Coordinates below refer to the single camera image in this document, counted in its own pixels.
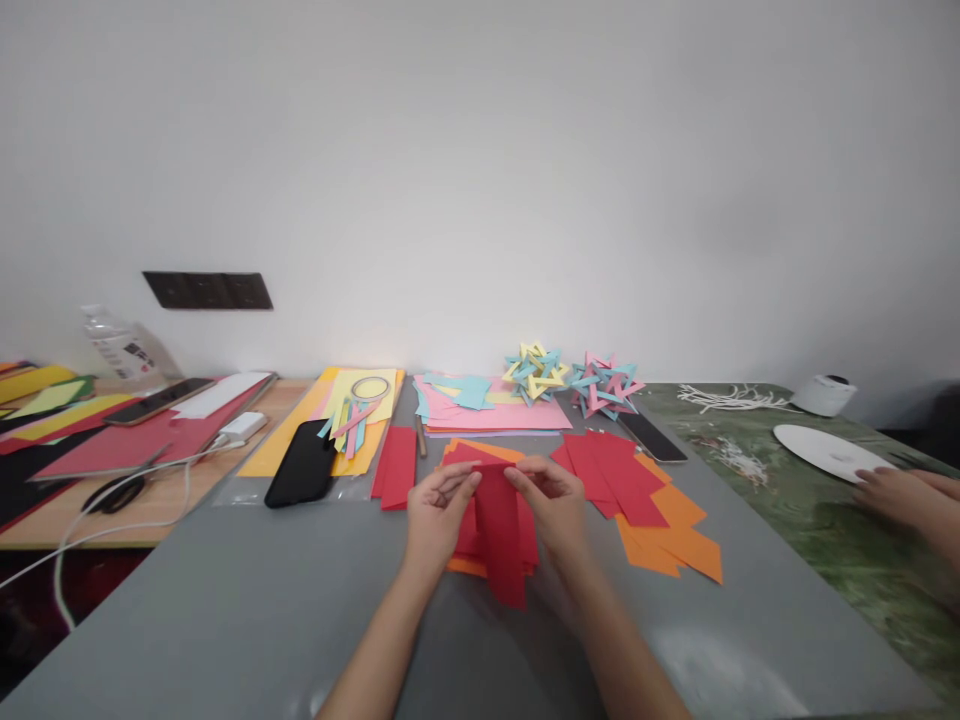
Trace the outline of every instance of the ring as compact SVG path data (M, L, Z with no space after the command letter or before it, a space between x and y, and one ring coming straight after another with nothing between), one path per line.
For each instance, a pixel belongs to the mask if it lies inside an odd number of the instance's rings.
M371 397L362 397L360 395L357 395L357 388L363 385L365 382L370 382L371 380L379 380L380 382L382 382L385 386L383 389L383 392L380 393L379 395L373 395ZM350 395L357 402L374 402L375 400L379 400L380 398L385 397L389 392L390 392L390 381L387 380L386 378L378 377L376 375L371 375L370 377L357 380L353 384L353 387L350 388Z

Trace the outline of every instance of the water bottle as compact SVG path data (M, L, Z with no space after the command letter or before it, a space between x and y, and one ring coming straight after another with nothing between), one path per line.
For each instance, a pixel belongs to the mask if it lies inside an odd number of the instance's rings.
M104 305L84 305L80 309L87 316L83 331L120 376L123 392L145 397L167 386L130 325L111 315Z

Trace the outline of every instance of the smartphone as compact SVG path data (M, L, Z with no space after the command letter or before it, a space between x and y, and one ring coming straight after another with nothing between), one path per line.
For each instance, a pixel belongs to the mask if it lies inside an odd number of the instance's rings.
M190 378L183 380L176 385L171 385L166 390L161 390L149 397L145 397L138 403L127 405L123 410L118 410L112 415L107 415L103 422L108 425L139 425L144 420L149 420L157 413L161 413L172 405L176 405L188 397L196 395L201 390L206 390L216 381L208 378Z
M317 437L325 424L326 420L308 420L297 428L263 499L268 508L313 502L327 494L337 448L333 440Z
M670 442L667 436L657 430L653 423L643 415L620 413L620 424L658 463L682 463L687 461L687 456L680 451L680 448Z

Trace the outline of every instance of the white paper plate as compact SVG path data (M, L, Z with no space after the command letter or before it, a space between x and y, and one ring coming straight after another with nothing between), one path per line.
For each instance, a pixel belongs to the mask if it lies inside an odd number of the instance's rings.
M773 434L790 452L849 483L863 482L854 475L857 470L895 467L859 445L820 430L799 425L777 425Z

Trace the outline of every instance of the hand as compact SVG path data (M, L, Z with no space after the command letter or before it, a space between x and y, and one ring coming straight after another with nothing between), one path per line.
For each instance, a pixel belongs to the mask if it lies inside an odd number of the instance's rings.
M479 462L446 465L407 494L405 567L439 579L457 547L460 521L480 482L480 473L472 472Z
M861 505L923 533L942 528L944 523L955 523L960 529L960 502L937 487L935 483L939 481L928 477L941 476L933 473L920 476L919 471L904 472L887 467L857 470L856 474L864 481L854 493L854 499Z
M524 458L504 475L533 510L540 538L555 565L562 568L589 556L580 478L539 455Z
M926 470L910 470L910 474L916 475L927 485L939 490L948 498L960 501L960 480L954 480L945 475L937 475Z

